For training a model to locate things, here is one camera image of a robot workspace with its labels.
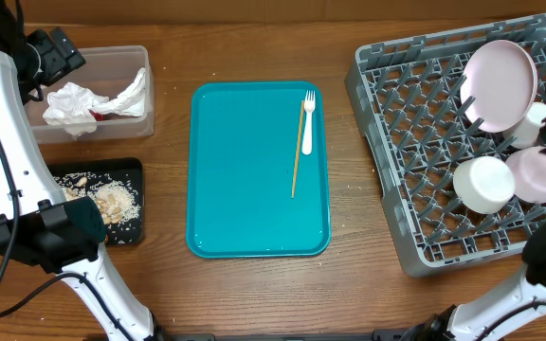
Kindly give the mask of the wooden chopstick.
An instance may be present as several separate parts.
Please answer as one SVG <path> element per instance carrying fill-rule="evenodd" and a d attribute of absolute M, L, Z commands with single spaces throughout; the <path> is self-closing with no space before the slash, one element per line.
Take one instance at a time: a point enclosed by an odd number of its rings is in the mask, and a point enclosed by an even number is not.
<path fill-rule="evenodd" d="M 296 151 L 295 151 L 295 160 L 294 160 L 294 169 L 293 169 L 293 178 L 292 178 L 292 188 L 291 188 L 291 198 L 294 199 L 295 193 L 296 193 L 296 185 L 297 185 L 297 178 L 298 178 L 298 169 L 299 169 L 299 162 L 300 162 L 300 145 L 301 145 L 301 134 L 302 134 L 302 126 L 303 126 L 303 120 L 304 120 L 304 100 L 300 103 L 300 118 L 299 118 L 299 127 L 298 127 L 298 135 L 297 135 L 297 143 L 296 143 Z"/>

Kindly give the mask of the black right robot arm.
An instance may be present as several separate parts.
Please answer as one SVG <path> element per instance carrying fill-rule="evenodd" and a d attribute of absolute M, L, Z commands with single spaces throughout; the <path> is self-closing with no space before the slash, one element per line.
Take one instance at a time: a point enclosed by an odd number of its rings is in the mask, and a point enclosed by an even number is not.
<path fill-rule="evenodd" d="M 543 144 L 523 149 L 506 160 L 516 181 L 515 194 L 529 203 L 546 203 L 546 117 L 539 137 Z M 500 340 L 546 315 L 546 223 L 522 251 L 524 266 L 480 298 L 452 306 L 417 325 L 403 340 Z"/>

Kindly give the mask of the white bowl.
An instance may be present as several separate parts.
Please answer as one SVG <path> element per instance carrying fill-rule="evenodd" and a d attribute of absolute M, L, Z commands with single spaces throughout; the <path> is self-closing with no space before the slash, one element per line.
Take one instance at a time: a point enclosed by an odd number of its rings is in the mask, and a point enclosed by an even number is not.
<path fill-rule="evenodd" d="M 452 183 L 462 203 L 480 214 L 498 212 L 516 191 L 515 177 L 510 168 L 492 156 L 461 163 L 453 173 Z"/>

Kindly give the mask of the pink plate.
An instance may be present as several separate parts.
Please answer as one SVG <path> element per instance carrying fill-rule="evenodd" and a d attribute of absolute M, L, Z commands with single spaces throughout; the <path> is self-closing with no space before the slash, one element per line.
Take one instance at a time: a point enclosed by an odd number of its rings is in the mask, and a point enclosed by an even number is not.
<path fill-rule="evenodd" d="M 516 43 L 497 40 L 477 49 L 464 67 L 460 88 L 464 114 L 479 129 L 504 132 L 520 122 L 537 93 L 537 69 L 529 53 Z"/>

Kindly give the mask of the pink bowl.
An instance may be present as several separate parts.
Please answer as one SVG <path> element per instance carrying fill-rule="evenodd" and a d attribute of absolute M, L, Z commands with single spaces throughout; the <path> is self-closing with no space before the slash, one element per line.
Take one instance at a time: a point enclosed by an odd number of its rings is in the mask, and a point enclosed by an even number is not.
<path fill-rule="evenodd" d="M 527 203 L 546 203 L 546 154 L 542 150 L 542 146 L 527 148 L 505 161 L 515 178 L 515 194 Z"/>

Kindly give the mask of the rice and peanut leftovers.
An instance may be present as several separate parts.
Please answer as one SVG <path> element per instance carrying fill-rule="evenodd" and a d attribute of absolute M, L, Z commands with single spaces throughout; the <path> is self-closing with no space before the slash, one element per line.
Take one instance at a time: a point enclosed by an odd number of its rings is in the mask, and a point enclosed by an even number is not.
<path fill-rule="evenodd" d="M 55 176 L 67 201 L 89 197 L 97 205 L 107 227 L 129 223 L 139 217 L 138 192 L 128 179 L 114 179 L 110 173 L 75 172 Z"/>

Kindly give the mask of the red snack wrapper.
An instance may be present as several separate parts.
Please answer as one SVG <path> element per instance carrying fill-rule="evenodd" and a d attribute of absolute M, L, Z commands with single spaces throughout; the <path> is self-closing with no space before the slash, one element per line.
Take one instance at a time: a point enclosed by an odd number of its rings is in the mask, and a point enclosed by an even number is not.
<path fill-rule="evenodd" d="M 103 114 L 99 114 L 99 113 L 96 113 L 92 110 L 90 110 L 90 114 L 92 115 L 92 117 L 96 120 L 96 121 L 104 121 L 107 119 L 107 117 Z"/>

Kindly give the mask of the white plastic fork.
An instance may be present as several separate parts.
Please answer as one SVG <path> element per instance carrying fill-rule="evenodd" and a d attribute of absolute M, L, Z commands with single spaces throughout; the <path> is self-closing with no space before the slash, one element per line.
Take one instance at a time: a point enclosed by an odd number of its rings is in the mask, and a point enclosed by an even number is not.
<path fill-rule="evenodd" d="M 309 155 L 313 150 L 313 113 L 316 109 L 316 93 L 308 91 L 304 100 L 304 131 L 301 144 L 301 151 Z"/>

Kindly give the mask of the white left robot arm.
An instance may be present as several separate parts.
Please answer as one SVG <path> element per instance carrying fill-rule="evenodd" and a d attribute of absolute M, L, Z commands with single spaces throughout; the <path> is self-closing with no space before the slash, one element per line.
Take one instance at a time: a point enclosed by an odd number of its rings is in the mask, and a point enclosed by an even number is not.
<path fill-rule="evenodd" d="M 110 340 L 164 340 L 165 330 L 131 293 L 105 248 L 106 228 L 88 197 L 66 200 L 27 120 L 25 104 L 85 63 L 58 28 L 24 32 L 21 9 L 0 1 L 0 284 L 10 260 L 39 265 L 51 276 L 19 310 L 63 281 L 97 318 Z"/>

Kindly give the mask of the white napkin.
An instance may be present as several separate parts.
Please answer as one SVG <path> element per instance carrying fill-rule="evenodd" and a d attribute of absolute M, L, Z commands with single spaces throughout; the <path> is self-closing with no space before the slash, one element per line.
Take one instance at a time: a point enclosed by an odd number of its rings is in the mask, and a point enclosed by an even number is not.
<path fill-rule="evenodd" d="M 146 69 L 140 68 L 133 82 L 114 99 L 96 95 L 90 89 L 68 82 L 62 89 L 47 95 L 48 107 L 43 119 L 48 125 L 87 124 L 83 128 L 65 128 L 73 135 L 80 136 L 97 130 L 97 122 L 90 110 L 111 118 L 141 117 L 146 105 Z"/>

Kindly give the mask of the white upturned cup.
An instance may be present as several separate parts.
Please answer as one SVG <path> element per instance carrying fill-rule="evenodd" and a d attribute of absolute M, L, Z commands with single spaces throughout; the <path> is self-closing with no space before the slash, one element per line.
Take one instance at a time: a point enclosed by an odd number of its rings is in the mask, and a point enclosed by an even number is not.
<path fill-rule="evenodd" d="M 514 137 L 511 143 L 514 148 L 526 149 L 536 145 L 539 130 L 544 126 L 546 104 L 534 102 L 524 118 L 509 130 L 502 133 L 505 139 Z"/>

